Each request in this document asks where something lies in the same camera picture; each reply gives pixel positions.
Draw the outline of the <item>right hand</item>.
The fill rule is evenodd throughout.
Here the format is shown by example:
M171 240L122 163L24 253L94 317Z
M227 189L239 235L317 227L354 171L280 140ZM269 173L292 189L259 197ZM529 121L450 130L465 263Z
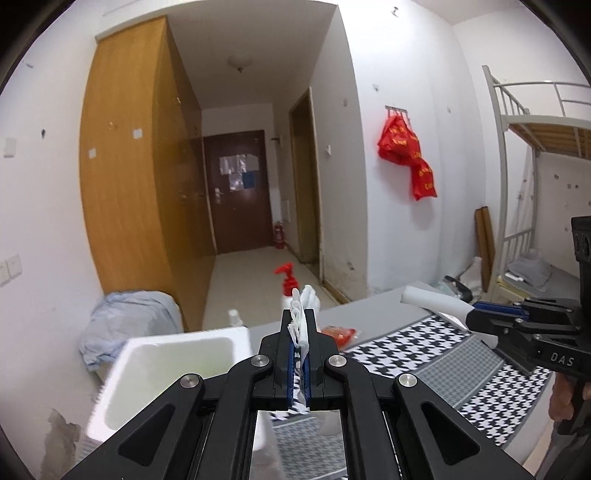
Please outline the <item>right hand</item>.
M566 375L556 373L549 404L549 416L554 422L571 420L575 414L573 396L575 383Z

